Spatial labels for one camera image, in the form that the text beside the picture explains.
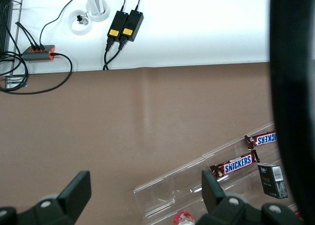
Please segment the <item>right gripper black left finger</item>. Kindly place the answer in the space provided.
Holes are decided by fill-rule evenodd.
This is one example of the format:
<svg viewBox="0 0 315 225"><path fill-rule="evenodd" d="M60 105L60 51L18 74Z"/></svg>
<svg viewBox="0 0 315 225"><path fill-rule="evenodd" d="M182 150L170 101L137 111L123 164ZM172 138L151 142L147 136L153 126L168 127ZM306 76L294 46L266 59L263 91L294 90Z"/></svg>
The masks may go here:
<svg viewBox="0 0 315 225"><path fill-rule="evenodd" d="M74 225L92 195L89 171L80 171L55 196L47 196L30 209L17 213L14 207L0 209L2 225Z"/></svg>

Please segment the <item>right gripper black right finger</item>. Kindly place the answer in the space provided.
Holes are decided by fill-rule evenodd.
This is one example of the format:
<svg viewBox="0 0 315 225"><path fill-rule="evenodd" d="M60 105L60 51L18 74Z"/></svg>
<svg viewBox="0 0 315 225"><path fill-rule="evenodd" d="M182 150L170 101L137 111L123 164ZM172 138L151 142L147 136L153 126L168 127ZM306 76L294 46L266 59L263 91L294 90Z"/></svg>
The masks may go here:
<svg viewBox="0 0 315 225"><path fill-rule="evenodd" d="M202 198L207 214L197 225L303 225L288 207L266 203L260 210L244 202L238 194L227 196L209 170L202 171Z"/></svg>

